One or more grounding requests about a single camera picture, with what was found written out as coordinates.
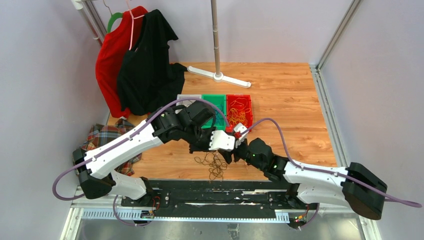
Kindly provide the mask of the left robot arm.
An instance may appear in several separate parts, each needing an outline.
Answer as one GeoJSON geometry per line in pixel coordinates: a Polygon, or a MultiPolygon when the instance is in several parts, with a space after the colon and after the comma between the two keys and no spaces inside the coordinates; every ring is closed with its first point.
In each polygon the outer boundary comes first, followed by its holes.
{"type": "Polygon", "coordinates": [[[170,141],[184,140],[197,150],[206,150],[215,127],[203,129],[209,120],[224,113],[213,103],[192,98],[188,107],[174,100],[158,108],[131,131],[102,147],[86,151],[76,165],[78,180],[87,199],[98,199],[108,194],[135,200],[140,206],[153,201],[148,179],[133,178],[115,169],[131,158],[170,141]]]}

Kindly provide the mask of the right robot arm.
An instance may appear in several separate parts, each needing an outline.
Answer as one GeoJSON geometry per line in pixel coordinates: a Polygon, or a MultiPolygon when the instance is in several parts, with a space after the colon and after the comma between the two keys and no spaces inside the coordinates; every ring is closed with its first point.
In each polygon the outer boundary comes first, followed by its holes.
{"type": "Polygon", "coordinates": [[[289,160],[276,155],[260,138],[250,143],[230,139],[219,144],[218,152],[229,164],[244,160],[263,172],[271,182],[287,185],[286,203],[294,209],[303,204],[330,204],[349,207],[371,220],[382,218],[385,198],[363,186],[363,182],[383,193],[387,184],[364,165],[352,162],[348,167],[324,167],[289,160]]]}

